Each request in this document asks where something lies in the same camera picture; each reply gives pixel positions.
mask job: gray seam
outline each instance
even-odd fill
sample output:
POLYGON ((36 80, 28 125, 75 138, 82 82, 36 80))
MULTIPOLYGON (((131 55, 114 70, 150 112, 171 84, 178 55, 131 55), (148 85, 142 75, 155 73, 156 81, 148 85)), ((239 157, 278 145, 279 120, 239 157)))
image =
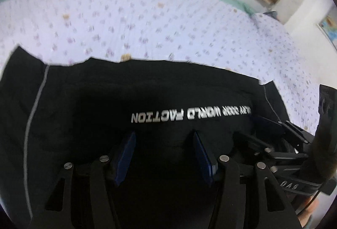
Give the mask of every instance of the gray seam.
POLYGON ((269 104, 270 108, 272 109, 272 111, 275 113, 276 117, 278 118, 278 121, 281 121, 280 117, 277 115, 277 113, 275 112, 275 110, 273 109, 272 105, 270 104, 270 102, 268 101, 267 98, 267 92, 266 92, 266 88, 265 85, 263 85, 263 90, 265 91, 265 98, 267 100, 267 103, 269 104))
POLYGON ((32 123, 35 111, 37 109, 37 106, 38 106, 38 103, 39 103, 39 100, 40 100, 40 97, 41 97, 42 90, 43 90, 44 85, 47 81, 48 70, 49 70, 49 66, 47 66, 45 68, 42 83, 41 83, 40 88, 37 92, 32 111, 30 112, 29 117, 28 117, 28 121, 27 121, 27 125, 26 125, 26 131, 25 131, 25 141, 24 141, 24 146, 23 146, 23 184, 24 184, 24 187, 25 187, 26 203, 27 203, 27 208, 28 208, 28 211, 29 211, 30 218, 33 217, 33 212, 32 212, 32 206, 30 204, 29 191, 28 191, 28 168, 27 168, 28 167, 28 165, 27 165, 28 135, 29 135, 30 125, 32 123))

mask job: bed sheet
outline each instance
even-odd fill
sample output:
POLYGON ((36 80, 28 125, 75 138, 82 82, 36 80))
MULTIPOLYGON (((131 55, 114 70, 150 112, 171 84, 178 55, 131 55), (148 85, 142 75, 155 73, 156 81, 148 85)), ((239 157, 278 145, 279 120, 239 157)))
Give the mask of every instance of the bed sheet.
POLYGON ((6 0, 0 70, 19 44, 48 64, 89 57, 188 61, 273 80, 290 120, 314 133, 319 85, 282 24, 220 0, 6 0))

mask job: brown stain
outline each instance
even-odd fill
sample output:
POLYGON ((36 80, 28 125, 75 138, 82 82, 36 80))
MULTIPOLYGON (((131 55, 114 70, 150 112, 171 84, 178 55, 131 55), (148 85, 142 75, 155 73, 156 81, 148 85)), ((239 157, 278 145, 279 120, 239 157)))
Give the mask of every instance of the brown stain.
POLYGON ((129 60, 131 60, 131 59, 132 59, 132 56, 131 56, 131 54, 129 54, 129 53, 123 54, 123 55, 121 56, 121 62, 126 62, 126 61, 129 61, 129 60))

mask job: poster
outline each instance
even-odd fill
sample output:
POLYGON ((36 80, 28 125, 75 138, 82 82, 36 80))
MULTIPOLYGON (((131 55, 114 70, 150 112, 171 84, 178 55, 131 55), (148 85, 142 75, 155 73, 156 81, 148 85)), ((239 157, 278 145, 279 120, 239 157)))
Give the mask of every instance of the poster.
POLYGON ((320 22, 320 27, 337 50, 337 7, 329 11, 328 15, 320 22))

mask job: white lettering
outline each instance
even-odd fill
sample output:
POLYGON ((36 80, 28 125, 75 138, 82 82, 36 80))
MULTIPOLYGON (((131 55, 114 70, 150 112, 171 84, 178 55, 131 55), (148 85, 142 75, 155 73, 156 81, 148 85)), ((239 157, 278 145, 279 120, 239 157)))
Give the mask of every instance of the white lettering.
POLYGON ((176 120, 177 120, 177 121, 181 121, 181 120, 183 120, 183 118, 184 118, 184 110, 181 109, 180 112, 177 112, 176 120))
POLYGON ((169 120, 169 111, 168 110, 163 110, 161 111, 161 121, 168 121, 169 120))
POLYGON ((220 116, 221 117, 221 111, 220 111, 220 108, 218 106, 214 107, 214 111, 215 111, 215 115, 216 116, 218 116, 218 117, 220 116))
POLYGON ((144 112, 139 113, 139 116, 138 116, 138 122, 139 122, 139 123, 145 122, 145 117, 146 117, 146 114, 145 114, 144 112))
POLYGON ((152 122, 151 116, 153 116, 153 112, 146 112, 146 115, 148 116, 146 122, 152 122))
POLYGON ((194 119, 194 115, 195 115, 195 111, 194 111, 194 108, 191 107, 187 110, 187 118, 189 120, 193 120, 194 119))
POLYGON ((156 117, 152 119, 153 122, 160 122, 159 112, 157 111, 156 117))
POLYGON ((207 107, 206 113, 209 118, 214 117, 214 109, 211 106, 207 107))
POLYGON ((195 112, 198 112, 198 118, 200 119, 200 118, 201 118, 200 108, 194 107, 194 111, 195 111, 195 112))
POLYGON ((235 114, 232 110, 232 107, 233 106, 226 106, 226 111, 227 111, 228 115, 230 115, 230 116, 235 114))
POLYGON ((131 123, 133 123, 133 122, 137 123, 137 121, 138 121, 138 113, 136 113, 136 115, 132 114, 131 123))
POLYGON ((228 116, 228 112, 227 109, 225 107, 222 106, 222 113, 224 114, 224 116, 228 116))
POLYGON ((177 110, 176 109, 170 109, 170 117, 171 117, 171 121, 174 121, 174 119, 176 118, 177 115, 177 110))
POLYGON ((207 113, 206 113, 206 110, 203 109, 202 107, 200 107, 200 110, 201 110, 201 118, 207 118, 207 113))
POLYGON ((251 110, 250 110, 250 107, 249 106, 244 106, 244 108, 245 108, 245 114, 250 114, 251 113, 251 110))

